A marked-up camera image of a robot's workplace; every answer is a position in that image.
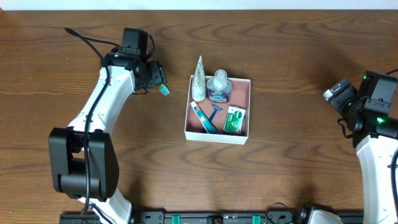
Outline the green white toothbrush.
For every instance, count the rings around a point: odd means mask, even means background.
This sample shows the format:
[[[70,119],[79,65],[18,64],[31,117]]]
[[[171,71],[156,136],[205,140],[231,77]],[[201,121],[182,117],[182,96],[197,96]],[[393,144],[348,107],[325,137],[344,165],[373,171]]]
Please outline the green white toothbrush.
[[[165,84],[161,84],[159,87],[159,90],[164,96],[167,96],[170,94],[170,90]]]

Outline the teal toothpaste tube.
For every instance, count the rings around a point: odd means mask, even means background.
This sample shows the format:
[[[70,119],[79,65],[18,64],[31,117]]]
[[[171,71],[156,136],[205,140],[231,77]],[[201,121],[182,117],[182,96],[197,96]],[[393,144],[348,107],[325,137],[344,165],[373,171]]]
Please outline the teal toothpaste tube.
[[[212,122],[209,122],[208,117],[201,110],[198,104],[195,101],[192,101],[190,105],[194,110],[195,114],[197,115],[198,119],[201,121],[204,132],[206,132],[207,134],[218,134],[218,130],[216,129],[216,127],[213,125]]]

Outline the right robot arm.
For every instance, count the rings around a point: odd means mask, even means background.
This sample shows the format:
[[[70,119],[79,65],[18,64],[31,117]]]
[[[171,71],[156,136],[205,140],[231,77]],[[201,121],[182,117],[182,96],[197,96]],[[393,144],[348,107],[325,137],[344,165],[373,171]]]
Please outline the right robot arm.
[[[363,223],[397,223],[397,120],[389,117],[397,81],[364,77],[359,89],[342,79],[324,92],[352,139],[363,180]]]

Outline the blue hand soap bottle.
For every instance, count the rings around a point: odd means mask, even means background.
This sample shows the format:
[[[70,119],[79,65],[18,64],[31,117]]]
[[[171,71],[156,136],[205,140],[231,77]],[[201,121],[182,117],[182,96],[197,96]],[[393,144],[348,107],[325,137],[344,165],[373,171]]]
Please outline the blue hand soap bottle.
[[[213,78],[206,82],[206,96],[210,101],[227,103],[233,87],[225,70],[217,70]]]

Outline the white floral cone tube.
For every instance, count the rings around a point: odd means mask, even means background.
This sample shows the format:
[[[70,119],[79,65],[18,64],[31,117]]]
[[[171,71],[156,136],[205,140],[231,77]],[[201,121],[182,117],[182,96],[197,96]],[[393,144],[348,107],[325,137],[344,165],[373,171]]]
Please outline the white floral cone tube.
[[[202,102],[206,98],[206,81],[202,56],[199,57],[197,67],[191,84],[192,98],[196,102]]]

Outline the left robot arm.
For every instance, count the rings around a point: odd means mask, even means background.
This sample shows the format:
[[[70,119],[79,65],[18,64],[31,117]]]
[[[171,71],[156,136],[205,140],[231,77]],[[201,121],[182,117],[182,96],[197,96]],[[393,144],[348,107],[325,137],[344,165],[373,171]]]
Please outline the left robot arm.
[[[111,133],[124,103],[138,90],[166,83],[162,64],[108,53],[86,105],[67,128],[53,128],[49,152],[53,187],[92,213],[61,214],[60,223],[132,223],[133,205],[118,189]]]

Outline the green white soap box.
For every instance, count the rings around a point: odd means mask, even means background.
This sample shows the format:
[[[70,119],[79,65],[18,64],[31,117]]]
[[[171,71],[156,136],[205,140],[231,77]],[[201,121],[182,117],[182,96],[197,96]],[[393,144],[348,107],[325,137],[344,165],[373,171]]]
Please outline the green white soap box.
[[[246,110],[237,106],[229,106],[223,131],[232,134],[241,134],[243,130]]]

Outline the blue disposable razor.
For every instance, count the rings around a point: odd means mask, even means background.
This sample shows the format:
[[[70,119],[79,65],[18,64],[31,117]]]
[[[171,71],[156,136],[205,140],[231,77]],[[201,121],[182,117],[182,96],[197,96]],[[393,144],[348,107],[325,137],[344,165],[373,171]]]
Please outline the blue disposable razor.
[[[211,116],[208,118],[209,122],[213,121],[213,119],[214,119],[215,115],[217,114],[217,112],[222,112],[223,111],[223,109],[220,108],[217,105],[212,104],[211,107],[214,109],[214,111],[212,112]]]

